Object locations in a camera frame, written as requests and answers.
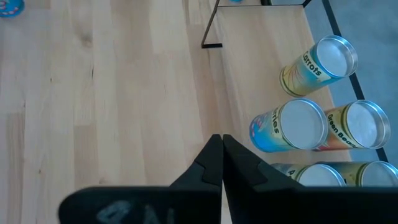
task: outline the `can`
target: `can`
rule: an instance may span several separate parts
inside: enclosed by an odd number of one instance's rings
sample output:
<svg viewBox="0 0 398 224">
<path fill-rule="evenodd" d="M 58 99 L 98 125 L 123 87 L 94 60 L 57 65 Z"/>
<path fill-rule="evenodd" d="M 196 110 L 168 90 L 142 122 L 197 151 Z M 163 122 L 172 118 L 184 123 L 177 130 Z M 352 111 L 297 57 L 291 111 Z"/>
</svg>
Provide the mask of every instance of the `can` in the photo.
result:
<svg viewBox="0 0 398 224">
<path fill-rule="evenodd" d="M 311 150 L 325 142 L 328 125 L 316 103 L 299 98 L 256 116 L 249 135 L 253 144 L 265 152 Z"/>
<path fill-rule="evenodd" d="M 304 186 L 345 186 L 344 178 L 324 164 L 272 164 L 272 167 Z"/>
<path fill-rule="evenodd" d="M 0 17 L 18 16 L 24 9 L 23 0 L 0 0 Z"/>
<path fill-rule="evenodd" d="M 347 186 L 397 187 L 398 170 L 388 162 L 320 162 L 343 176 Z"/>
<path fill-rule="evenodd" d="M 387 115 L 380 106 L 371 101 L 358 100 L 325 113 L 329 134 L 317 151 L 378 149 L 391 136 Z"/>
<path fill-rule="evenodd" d="M 291 96 L 303 97 L 353 74 L 358 66 L 354 47 L 344 38 L 322 38 L 279 75 L 282 88 Z"/>
</svg>

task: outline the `black metal frame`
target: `black metal frame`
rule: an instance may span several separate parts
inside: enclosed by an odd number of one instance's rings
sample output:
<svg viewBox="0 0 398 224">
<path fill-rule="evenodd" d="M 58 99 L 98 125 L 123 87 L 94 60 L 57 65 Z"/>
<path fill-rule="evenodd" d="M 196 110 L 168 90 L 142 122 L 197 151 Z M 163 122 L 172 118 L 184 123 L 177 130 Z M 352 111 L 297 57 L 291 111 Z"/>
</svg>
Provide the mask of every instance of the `black metal frame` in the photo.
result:
<svg viewBox="0 0 398 224">
<path fill-rule="evenodd" d="M 283 6 L 300 6 L 301 5 L 301 6 L 305 7 L 311 1 L 312 0 L 305 0 L 302 4 L 288 4 L 288 5 L 283 5 Z M 201 47 L 203 49 L 223 47 L 222 43 L 205 44 L 207 35 L 208 35 L 210 27 L 211 27 L 211 24 L 213 23 L 213 19 L 216 16 L 217 8 L 218 8 L 218 4 L 219 3 L 220 3 L 220 0 L 217 0 L 216 4 L 214 6 L 214 9 L 213 9 L 213 13 L 211 13 L 211 17 L 210 17 L 209 23 L 207 24 L 205 35 L 203 35 L 203 39 L 201 41 Z M 328 16 L 329 24 L 331 26 L 333 34 L 342 37 L 340 29 L 339 29 L 337 21 L 336 21 L 335 14 L 333 13 L 333 10 L 331 8 L 330 1 L 329 0 L 322 0 L 322 4 L 323 4 L 323 7 L 325 8 L 326 14 Z M 261 0 L 261 5 L 262 6 L 276 6 L 276 5 L 272 5 L 271 0 Z M 237 5 L 237 6 L 222 6 L 222 7 L 244 7 L 244 6 Z M 365 100 L 365 96 L 363 94 L 361 85 L 359 84 L 359 81 L 358 81 L 358 78 L 356 76 L 356 73 L 350 75 L 349 76 L 349 80 L 351 82 L 351 85 L 353 86 L 353 89 L 354 89 L 355 96 L 356 96 L 357 100 Z M 380 161 L 388 162 L 387 155 L 386 155 L 386 152 L 385 152 L 383 147 L 381 147 L 379 149 L 376 149 L 376 153 L 377 153 L 377 156 L 379 157 Z"/>
</svg>

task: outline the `can lid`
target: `can lid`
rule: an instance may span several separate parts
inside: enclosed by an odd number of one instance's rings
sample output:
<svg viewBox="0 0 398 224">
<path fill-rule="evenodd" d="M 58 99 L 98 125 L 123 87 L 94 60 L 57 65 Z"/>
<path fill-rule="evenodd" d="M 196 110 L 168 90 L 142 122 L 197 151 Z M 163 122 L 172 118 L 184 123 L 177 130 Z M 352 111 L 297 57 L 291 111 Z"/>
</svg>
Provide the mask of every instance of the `can lid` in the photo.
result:
<svg viewBox="0 0 398 224">
<path fill-rule="evenodd" d="M 368 100 L 358 100 L 349 106 L 347 126 L 355 141 L 366 148 L 383 147 L 391 135 L 387 115 Z"/>
<path fill-rule="evenodd" d="M 286 141 L 298 149 L 315 149 L 326 141 L 327 120 L 313 101 L 299 98 L 287 102 L 280 113 L 280 128 Z"/>
<path fill-rule="evenodd" d="M 318 42 L 317 56 L 321 66 L 337 77 L 353 74 L 358 66 L 354 47 L 337 35 L 326 36 Z"/>
<path fill-rule="evenodd" d="M 304 186 L 345 186 L 344 178 L 333 168 L 324 164 L 309 166 L 298 182 Z"/>
<path fill-rule="evenodd" d="M 396 187 L 398 170 L 387 162 L 371 162 L 363 171 L 361 184 L 366 187 Z"/>
</svg>

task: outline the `wood grain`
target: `wood grain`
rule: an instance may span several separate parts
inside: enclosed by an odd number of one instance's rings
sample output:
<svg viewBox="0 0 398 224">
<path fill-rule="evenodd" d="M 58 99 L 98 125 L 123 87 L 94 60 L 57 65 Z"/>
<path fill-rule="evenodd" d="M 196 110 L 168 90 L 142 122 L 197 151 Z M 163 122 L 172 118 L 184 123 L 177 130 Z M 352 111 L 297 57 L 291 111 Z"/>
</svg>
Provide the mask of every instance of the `wood grain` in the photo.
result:
<svg viewBox="0 0 398 224">
<path fill-rule="evenodd" d="M 255 116 L 292 99 L 280 86 L 279 73 L 314 44 L 303 7 L 221 7 L 217 17 L 236 138 L 270 163 L 350 160 L 348 151 L 265 153 L 248 135 Z M 325 110 L 333 107 L 327 87 L 308 98 Z"/>
<path fill-rule="evenodd" d="M 169 185 L 213 133 L 251 147 L 252 116 L 289 99 L 260 74 L 312 38 L 299 8 L 220 10 L 209 37 L 218 28 L 226 47 L 203 50 L 212 1 L 33 0 L 0 20 L 0 223 L 57 223 L 59 203 L 91 185 Z M 333 106 L 327 90 L 312 98 Z M 272 157 L 295 156 L 347 159 Z"/>
</svg>

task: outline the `blue object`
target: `blue object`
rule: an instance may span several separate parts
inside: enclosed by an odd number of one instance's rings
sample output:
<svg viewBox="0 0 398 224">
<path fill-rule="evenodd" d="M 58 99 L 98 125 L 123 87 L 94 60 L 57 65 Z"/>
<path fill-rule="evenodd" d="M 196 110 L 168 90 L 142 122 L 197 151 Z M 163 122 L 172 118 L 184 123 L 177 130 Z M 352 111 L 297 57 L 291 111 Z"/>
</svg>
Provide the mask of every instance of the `blue object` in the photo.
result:
<svg viewBox="0 0 398 224">
<path fill-rule="evenodd" d="M 23 0 L 0 0 L 0 17 L 16 17 L 24 9 L 25 2 Z"/>
<path fill-rule="evenodd" d="M 264 152 L 279 152 L 295 149 L 287 143 L 282 133 L 278 130 L 278 134 L 274 134 L 274 122 L 280 117 L 281 107 L 276 108 L 265 114 L 256 116 L 250 124 L 249 135 L 252 143 L 259 150 Z"/>
</svg>

